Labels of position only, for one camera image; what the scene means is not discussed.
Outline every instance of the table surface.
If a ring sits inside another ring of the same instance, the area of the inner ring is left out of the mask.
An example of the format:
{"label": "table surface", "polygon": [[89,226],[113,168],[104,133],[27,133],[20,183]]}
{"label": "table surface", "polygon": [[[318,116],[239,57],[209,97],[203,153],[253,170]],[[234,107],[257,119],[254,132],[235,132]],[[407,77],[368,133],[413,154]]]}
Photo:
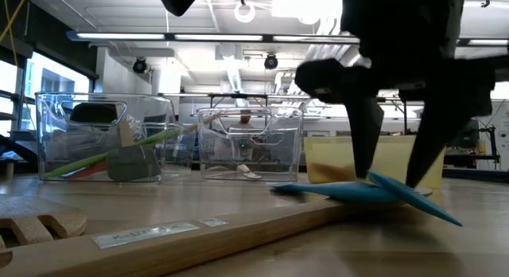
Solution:
{"label": "table surface", "polygon": [[[16,177],[0,181],[0,194],[79,207],[88,214],[86,234],[302,202],[272,194],[265,182],[201,181],[195,172],[187,181],[162,185],[43,183],[35,177]],[[403,206],[172,276],[508,276],[509,185],[444,179],[441,192],[431,198],[464,227]]]}

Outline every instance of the plastic container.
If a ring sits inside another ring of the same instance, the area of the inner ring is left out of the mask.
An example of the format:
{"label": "plastic container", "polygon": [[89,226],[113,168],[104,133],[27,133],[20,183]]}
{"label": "plastic container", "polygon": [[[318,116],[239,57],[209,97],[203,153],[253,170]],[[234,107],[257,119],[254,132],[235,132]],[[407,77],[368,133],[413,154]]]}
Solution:
{"label": "plastic container", "polygon": [[37,93],[39,177],[46,181],[163,181],[190,173],[195,132],[170,100]]}
{"label": "plastic container", "polygon": [[303,118],[302,111],[294,107],[199,110],[201,176],[218,180],[296,181]]}
{"label": "plastic container", "polygon": [[[375,158],[371,169],[393,177],[401,182],[406,179],[406,166],[414,146],[414,135],[380,136],[376,147]],[[304,152],[308,179],[311,183],[333,182],[323,175],[319,165],[339,168],[341,178],[352,181],[356,179],[354,166],[352,137],[305,137]],[[429,168],[419,186],[439,189],[441,185],[444,151]]]}

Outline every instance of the label sticker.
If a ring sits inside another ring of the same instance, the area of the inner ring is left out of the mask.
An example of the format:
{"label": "label sticker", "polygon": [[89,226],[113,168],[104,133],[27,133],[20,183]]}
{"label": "label sticker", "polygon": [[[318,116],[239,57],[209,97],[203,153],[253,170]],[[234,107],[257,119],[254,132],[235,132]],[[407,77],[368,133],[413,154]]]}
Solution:
{"label": "label sticker", "polygon": [[216,226],[228,224],[226,221],[218,220],[217,218],[208,218],[208,219],[204,219],[204,220],[199,220],[198,222],[201,222],[202,224],[206,224],[210,227],[216,227]]}
{"label": "label sticker", "polygon": [[94,238],[94,242],[97,244],[97,246],[99,246],[99,248],[105,249],[123,244],[129,244],[131,242],[148,240],[151,238],[167,236],[170,234],[187,232],[196,229],[200,228],[185,222],[174,222],[97,236]]}

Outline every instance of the yellow cable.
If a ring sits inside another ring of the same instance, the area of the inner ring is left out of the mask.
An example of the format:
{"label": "yellow cable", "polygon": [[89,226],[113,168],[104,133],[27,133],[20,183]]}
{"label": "yellow cable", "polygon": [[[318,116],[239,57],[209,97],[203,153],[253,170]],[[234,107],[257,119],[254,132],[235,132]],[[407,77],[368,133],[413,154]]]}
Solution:
{"label": "yellow cable", "polygon": [[[6,6],[6,16],[7,16],[7,21],[10,20],[10,15],[9,15],[9,6],[7,4],[7,0],[3,0],[4,2],[4,5]],[[14,63],[16,64],[16,67],[19,67],[18,66],[18,62],[17,62],[17,55],[16,55],[16,46],[14,45],[14,35],[13,35],[13,30],[12,28],[9,27],[9,35],[10,35],[10,46],[12,47],[13,49],[13,53],[14,53]]]}
{"label": "yellow cable", "polygon": [[2,35],[0,35],[0,42],[3,41],[3,38],[6,36],[7,34],[7,31],[9,31],[10,27],[12,26],[14,20],[16,20],[16,17],[17,17],[17,14],[19,14],[19,11],[21,10],[21,7],[23,6],[23,3],[25,2],[25,0],[21,0],[19,2],[19,5],[17,5],[17,8],[16,10],[14,11],[13,13],[13,17],[9,20],[9,22],[7,23],[7,26],[6,28],[3,30],[2,32]]}

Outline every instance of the security camera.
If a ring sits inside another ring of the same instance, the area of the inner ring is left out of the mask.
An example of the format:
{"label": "security camera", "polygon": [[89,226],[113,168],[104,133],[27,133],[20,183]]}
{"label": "security camera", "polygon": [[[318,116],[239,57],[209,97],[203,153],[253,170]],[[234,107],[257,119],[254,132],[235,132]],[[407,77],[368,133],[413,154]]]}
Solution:
{"label": "security camera", "polygon": [[276,54],[270,53],[267,54],[267,58],[265,59],[265,69],[273,70],[278,67],[278,58],[276,58]]}
{"label": "security camera", "polygon": [[146,74],[150,71],[150,66],[146,63],[146,57],[136,58],[136,62],[133,65],[133,71],[137,74]]}

